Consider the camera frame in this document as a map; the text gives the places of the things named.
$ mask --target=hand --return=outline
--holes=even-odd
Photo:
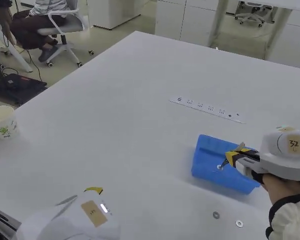
[[[300,194],[300,182],[292,180],[281,180],[271,174],[263,175],[262,185],[265,190],[269,193],[272,204],[278,200]]]

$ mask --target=cup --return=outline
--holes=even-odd
[[[11,106],[0,106],[0,139],[11,139],[19,133],[14,111]]]

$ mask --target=blue plastic tray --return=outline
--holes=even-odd
[[[226,188],[249,194],[260,184],[246,176],[243,176],[230,164],[223,170],[217,169],[217,165],[225,160],[225,153],[234,150],[238,145],[207,135],[200,135],[195,148],[192,163],[192,175],[205,179]]]

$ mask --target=floor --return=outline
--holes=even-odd
[[[78,2],[81,14],[87,16],[88,6],[86,0],[78,0]],[[88,50],[94,50],[94,56],[90,56],[87,50],[75,50],[78,58],[83,63],[86,63],[134,31],[154,34],[156,25],[156,7],[156,0],[150,0],[144,6],[141,16],[118,26],[113,30],[93,27],[82,33],[67,34],[66,37],[68,41],[74,44],[84,45]],[[27,9],[22,6],[19,8],[21,10]],[[262,28],[258,28],[256,23],[250,22],[240,25],[233,16],[227,15],[221,25],[220,34],[213,43],[213,47],[218,47],[221,50],[236,54],[262,59],[272,27],[273,24],[269,23],[266,23]],[[54,66],[52,68],[49,68],[38,61],[40,54],[39,50],[31,50],[30,54],[34,63],[40,70],[42,80],[47,82],[48,86],[52,86],[78,68],[75,63],[68,60],[66,52],[53,61]],[[22,53],[22,56],[27,61],[30,61],[27,52]],[[39,79],[38,70],[33,65],[31,65],[34,70],[33,72],[24,72],[13,56],[5,56],[3,53],[0,53],[0,63],[6,67],[18,70],[23,76]],[[5,73],[13,73],[13,70],[6,69]]]

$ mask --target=power socket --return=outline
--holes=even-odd
[[[241,113],[235,112],[235,111],[228,111],[224,109],[223,107],[218,107],[213,104],[205,104],[202,103],[202,101],[196,101],[192,98],[178,96],[174,97],[170,100],[170,102],[183,105],[192,109],[199,110],[201,112],[205,112],[211,115],[215,115],[224,119],[228,119],[237,123],[244,124],[243,117]]]

